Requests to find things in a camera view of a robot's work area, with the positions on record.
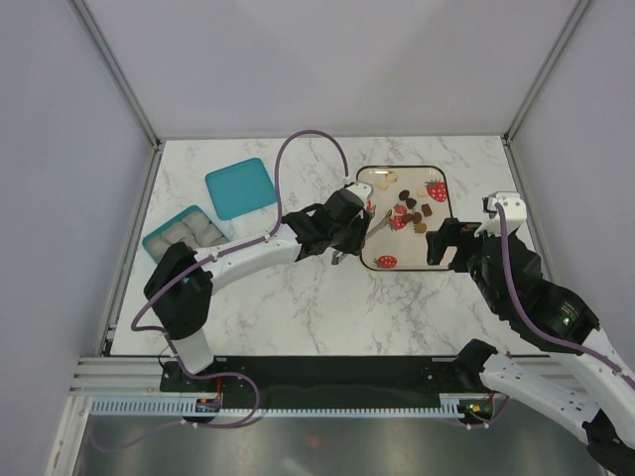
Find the metal serving tongs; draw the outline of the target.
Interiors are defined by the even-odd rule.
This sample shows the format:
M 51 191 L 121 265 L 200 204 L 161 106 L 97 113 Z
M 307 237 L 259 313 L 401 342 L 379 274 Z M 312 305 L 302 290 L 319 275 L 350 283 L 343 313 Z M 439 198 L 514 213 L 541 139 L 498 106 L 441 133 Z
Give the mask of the metal serving tongs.
M 386 225 L 389 224 L 391 218 L 393 217 L 393 209 L 389 209 L 384 216 L 382 217 L 382 219 L 372 228 L 370 228 L 366 235 L 365 235 L 365 241 L 370 240 L 377 232 L 379 232 L 381 229 L 383 229 Z M 344 252 L 340 252 L 340 251 L 334 251 L 331 255 L 331 261 L 330 263 L 333 266 L 337 266 L 339 265 L 347 256 L 349 256 L 349 253 L 344 253 Z

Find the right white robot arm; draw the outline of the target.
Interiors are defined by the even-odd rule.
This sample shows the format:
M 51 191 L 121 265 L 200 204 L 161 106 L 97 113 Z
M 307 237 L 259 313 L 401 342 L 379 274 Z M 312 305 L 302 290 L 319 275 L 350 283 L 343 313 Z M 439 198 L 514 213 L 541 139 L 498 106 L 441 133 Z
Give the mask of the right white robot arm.
M 454 360 L 453 378 L 466 391 L 482 385 L 558 423 L 613 475 L 634 472 L 634 376 L 618 357 L 599 320 L 574 292 L 547 281 L 539 255 L 515 231 L 482 232 L 477 222 L 446 219 L 427 236 L 427 261 L 467 273 L 489 309 L 523 340 L 566 367 L 585 397 L 532 374 L 481 340 L 469 341 Z

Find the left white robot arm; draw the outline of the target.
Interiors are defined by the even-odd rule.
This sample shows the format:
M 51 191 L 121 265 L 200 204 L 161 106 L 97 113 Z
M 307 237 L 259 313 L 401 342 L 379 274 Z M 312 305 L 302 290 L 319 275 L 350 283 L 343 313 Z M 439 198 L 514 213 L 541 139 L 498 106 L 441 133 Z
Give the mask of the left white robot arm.
M 291 265 L 332 249 L 360 254 L 371 215 L 366 209 L 373 186 L 357 181 L 281 218 L 265 235 L 194 250 L 183 242 L 168 248 L 144 288 L 163 333 L 184 364 L 183 380 L 196 391 L 217 377 L 203 327 L 212 296 L 265 269 Z

